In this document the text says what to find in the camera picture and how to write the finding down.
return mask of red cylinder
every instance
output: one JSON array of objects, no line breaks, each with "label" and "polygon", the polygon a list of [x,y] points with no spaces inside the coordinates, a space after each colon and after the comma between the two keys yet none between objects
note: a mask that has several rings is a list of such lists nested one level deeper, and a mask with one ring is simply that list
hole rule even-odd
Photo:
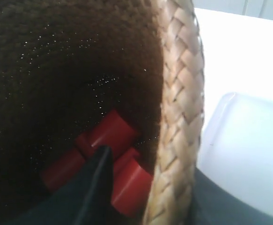
[{"label": "red cylinder", "polygon": [[116,110],[110,111],[90,132],[82,133],[75,139],[75,145],[86,157],[91,157],[100,145],[108,145],[116,160],[140,136]]},{"label": "red cylinder", "polygon": [[121,214],[134,217],[146,205],[152,179],[135,159],[131,159],[114,181],[111,204]]},{"label": "red cylinder", "polygon": [[113,176],[117,177],[120,171],[130,162],[131,159],[139,159],[140,153],[133,147],[128,149],[120,158],[113,164]]},{"label": "red cylinder", "polygon": [[54,192],[77,174],[84,163],[84,157],[76,148],[73,148],[62,155],[49,168],[43,170],[40,177],[48,190]]}]

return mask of white wall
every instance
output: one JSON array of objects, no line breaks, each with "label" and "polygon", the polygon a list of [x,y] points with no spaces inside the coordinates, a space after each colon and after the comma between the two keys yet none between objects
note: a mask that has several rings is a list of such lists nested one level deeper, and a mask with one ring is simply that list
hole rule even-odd
[{"label": "white wall", "polygon": [[197,8],[273,20],[273,0],[193,0]]}]

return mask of white plastic container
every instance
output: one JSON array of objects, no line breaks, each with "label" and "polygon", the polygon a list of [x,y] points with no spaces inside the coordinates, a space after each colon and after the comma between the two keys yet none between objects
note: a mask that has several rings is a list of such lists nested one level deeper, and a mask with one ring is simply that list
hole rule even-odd
[{"label": "white plastic container", "polygon": [[273,104],[223,96],[203,133],[197,166],[234,197],[273,216]]}]

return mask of woven straw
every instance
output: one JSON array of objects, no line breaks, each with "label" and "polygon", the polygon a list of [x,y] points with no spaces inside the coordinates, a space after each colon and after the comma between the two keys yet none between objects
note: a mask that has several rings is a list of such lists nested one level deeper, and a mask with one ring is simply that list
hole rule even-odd
[{"label": "woven straw", "polygon": [[180,224],[203,67],[191,0],[1,0],[0,222],[43,200],[39,170],[116,107],[141,130],[137,147],[154,171],[143,223]]}]

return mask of red plastic piece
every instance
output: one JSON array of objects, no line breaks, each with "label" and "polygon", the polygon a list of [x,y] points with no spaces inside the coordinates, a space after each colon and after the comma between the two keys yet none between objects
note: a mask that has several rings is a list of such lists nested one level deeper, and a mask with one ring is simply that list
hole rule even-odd
[{"label": "red plastic piece", "polygon": [[85,159],[82,154],[73,148],[61,156],[49,168],[40,173],[43,183],[50,192],[65,185],[83,167]]},{"label": "red plastic piece", "polygon": [[131,159],[114,181],[111,204],[121,214],[134,217],[146,204],[152,179],[135,159]]},{"label": "red plastic piece", "polygon": [[130,162],[131,159],[139,159],[140,153],[133,147],[128,149],[120,158],[113,164],[113,176],[117,177],[120,171]]},{"label": "red plastic piece", "polygon": [[84,132],[75,139],[75,145],[87,158],[94,154],[100,145],[108,145],[113,152],[113,159],[120,157],[140,136],[116,110],[110,111],[89,133]]}]

